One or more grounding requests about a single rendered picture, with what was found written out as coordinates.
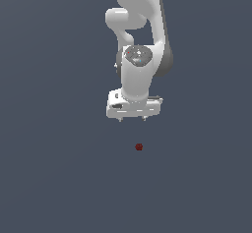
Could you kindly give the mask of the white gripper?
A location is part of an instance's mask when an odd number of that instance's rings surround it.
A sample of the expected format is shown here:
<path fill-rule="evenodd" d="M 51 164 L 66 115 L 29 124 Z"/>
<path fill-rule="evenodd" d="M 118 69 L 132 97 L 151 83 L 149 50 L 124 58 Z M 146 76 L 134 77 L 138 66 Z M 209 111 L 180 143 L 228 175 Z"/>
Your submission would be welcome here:
<path fill-rule="evenodd" d="M 162 102 L 159 96 L 149 96 L 146 102 L 127 101 L 118 88 L 108 94 L 106 116 L 119 122 L 126 117 L 141 117 L 142 121 L 146 121 L 150 116 L 159 115 Z"/>

